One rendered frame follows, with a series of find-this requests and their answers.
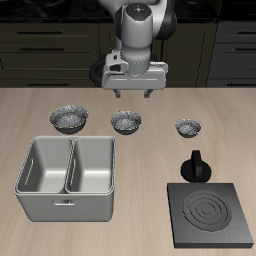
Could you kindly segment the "dark grey stove plate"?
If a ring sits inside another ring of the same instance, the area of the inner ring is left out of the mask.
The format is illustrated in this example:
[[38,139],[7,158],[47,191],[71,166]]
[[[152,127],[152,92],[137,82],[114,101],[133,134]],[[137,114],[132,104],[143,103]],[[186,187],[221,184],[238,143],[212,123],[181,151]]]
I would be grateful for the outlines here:
[[232,183],[168,183],[175,248],[251,248],[254,244]]

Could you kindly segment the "medium grey speckled bowl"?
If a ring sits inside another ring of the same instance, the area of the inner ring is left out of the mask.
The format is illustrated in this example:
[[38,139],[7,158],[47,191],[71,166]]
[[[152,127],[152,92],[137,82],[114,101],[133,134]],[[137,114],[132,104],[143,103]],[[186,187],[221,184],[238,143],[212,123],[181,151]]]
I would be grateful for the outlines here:
[[133,111],[119,111],[111,117],[111,124],[114,130],[122,135],[133,134],[138,130],[141,123],[141,116]]

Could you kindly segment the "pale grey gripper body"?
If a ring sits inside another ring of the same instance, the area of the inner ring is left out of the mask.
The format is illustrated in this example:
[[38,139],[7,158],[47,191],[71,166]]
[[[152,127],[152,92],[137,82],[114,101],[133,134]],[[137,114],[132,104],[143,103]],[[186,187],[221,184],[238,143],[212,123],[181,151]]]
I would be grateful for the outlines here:
[[102,78],[104,89],[118,90],[160,90],[166,86],[168,65],[151,62],[149,69],[141,76],[128,75],[117,71],[105,71]]

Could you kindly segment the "small grey speckled bowl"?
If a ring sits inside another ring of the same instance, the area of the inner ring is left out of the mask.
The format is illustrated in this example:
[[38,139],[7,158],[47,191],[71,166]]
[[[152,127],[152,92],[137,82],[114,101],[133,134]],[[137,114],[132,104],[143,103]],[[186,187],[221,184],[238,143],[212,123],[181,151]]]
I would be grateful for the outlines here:
[[184,138],[193,138],[201,130],[201,125],[193,119],[180,119],[175,124],[176,130]]

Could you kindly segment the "dark kitchen cupboards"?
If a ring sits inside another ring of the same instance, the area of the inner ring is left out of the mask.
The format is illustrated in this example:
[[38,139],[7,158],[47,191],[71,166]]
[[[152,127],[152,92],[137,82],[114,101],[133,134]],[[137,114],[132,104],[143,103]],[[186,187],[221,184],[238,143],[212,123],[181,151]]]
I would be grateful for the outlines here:
[[[256,86],[256,0],[175,0],[175,32],[153,39],[169,87],[216,80],[213,45],[230,41],[228,86]],[[102,87],[115,25],[98,0],[0,0],[0,87]]]

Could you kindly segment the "round black stove knob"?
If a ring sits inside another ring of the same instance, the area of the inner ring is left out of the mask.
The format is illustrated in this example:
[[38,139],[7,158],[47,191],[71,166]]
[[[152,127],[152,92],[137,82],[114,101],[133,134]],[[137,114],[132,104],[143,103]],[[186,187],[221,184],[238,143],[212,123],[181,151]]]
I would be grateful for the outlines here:
[[202,160],[199,150],[193,150],[191,158],[181,165],[181,175],[190,183],[206,183],[210,179],[211,173],[210,166]]

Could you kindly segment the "large grey speckled bowl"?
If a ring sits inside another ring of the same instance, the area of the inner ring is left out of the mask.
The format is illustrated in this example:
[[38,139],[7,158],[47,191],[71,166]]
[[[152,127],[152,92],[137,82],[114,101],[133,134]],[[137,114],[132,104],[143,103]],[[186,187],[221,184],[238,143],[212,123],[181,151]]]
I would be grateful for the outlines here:
[[83,107],[65,105],[52,112],[50,122],[63,134],[75,134],[84,128],[88,117],[89,114]]

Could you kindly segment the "white two-bin basket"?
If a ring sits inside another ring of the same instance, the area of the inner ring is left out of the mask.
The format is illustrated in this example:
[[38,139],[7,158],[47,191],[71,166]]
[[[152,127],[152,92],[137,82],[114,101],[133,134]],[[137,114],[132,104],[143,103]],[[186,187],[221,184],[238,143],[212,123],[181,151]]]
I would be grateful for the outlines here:
[[112,136],[37,136],[14,192],[33,222],[108,222],[115,162]]

